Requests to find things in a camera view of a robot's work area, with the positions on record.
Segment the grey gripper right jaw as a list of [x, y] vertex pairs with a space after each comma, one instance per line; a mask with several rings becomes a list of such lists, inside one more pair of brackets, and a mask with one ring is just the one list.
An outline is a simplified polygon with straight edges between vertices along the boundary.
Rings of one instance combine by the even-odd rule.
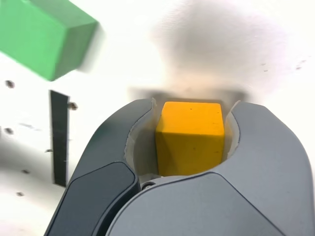
[[109, 236], [307, 236], [309, 159], [261, 105], [226, 117], [227, 159], [200, 174], [161, 177], [129, 200]]

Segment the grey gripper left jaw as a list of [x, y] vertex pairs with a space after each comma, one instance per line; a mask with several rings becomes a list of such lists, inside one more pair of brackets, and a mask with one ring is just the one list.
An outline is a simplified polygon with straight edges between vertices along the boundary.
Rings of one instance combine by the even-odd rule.
[[48, 236], [103, 236], [140, 183], [158, 172], [154, 99], [112, 114], [89, 140], [46, 230]]

